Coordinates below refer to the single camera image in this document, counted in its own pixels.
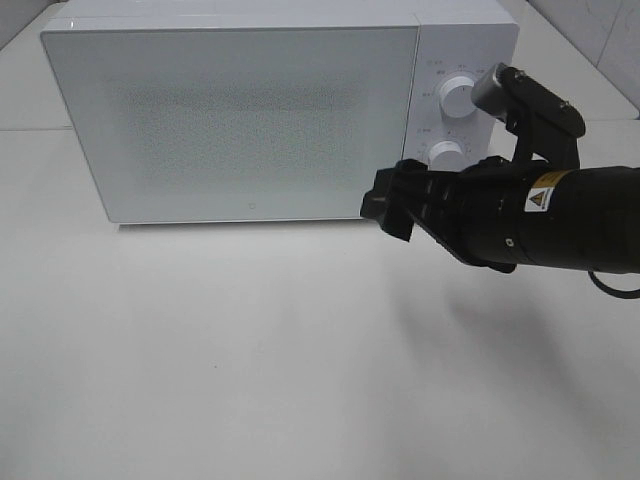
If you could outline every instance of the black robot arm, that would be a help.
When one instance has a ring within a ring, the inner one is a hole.
[[[582,117],[513,67],[494,67],[472,100],[518,137],[513,159],[462,172],[402,160],[378,171],[361,215],[407,241],[417,224],[460,261],[504,273],[518,264],[640,273],[640,169],[580,169]]]

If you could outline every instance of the cable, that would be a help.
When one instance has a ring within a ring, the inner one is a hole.
[[[593,284],[602,290],[607,295],[611,295],[615,298],[620,298],[622,300],[638,300],[640,299],[640,289],[638,290],[616,290],[608,285],[605,285],[602,280],[596,277],[594,272],[589,272],[589,278],[593,282]]]

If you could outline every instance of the white microwave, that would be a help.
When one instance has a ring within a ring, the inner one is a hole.
[[[71,0],[42,42],[128,224],[357,218],[380,168],[471,165],[517,34],[495,0]]]

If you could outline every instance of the warning label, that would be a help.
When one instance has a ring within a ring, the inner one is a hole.
[[[532,188],[529,190],[527,201],[524,205],[525,212],[546,212],[549,210],[549,203],[551,203],[551,195],[553,194],[553,187],[546,188]]]
[[[560,172],[549,172],[542,175],[532,185],[527,195],[527,200],[524,202],[525,212],[546,212],[551,205],[551,197],[560,180],[565,175],[571,173],[571,170],[563,170]]]
[[[555,187],[560,183],[560,180],[564,178],[564,176],[568,173],[571,173],[571,170],[561,170],[558,172],[549,172],[542,175],[536,183],[533,184],[531,188],[545,188],[545,187]]]

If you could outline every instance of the white knob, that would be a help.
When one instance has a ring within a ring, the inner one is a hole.
[[[450,78],[440,87],[440,106],[448,117],[464,118],[476,110],[471,101],[474,81],[466,75]]]
[[[459,172],[468,167],[462,148],[456,142],[444,141],[435,144],[429,150],[429,168]]]

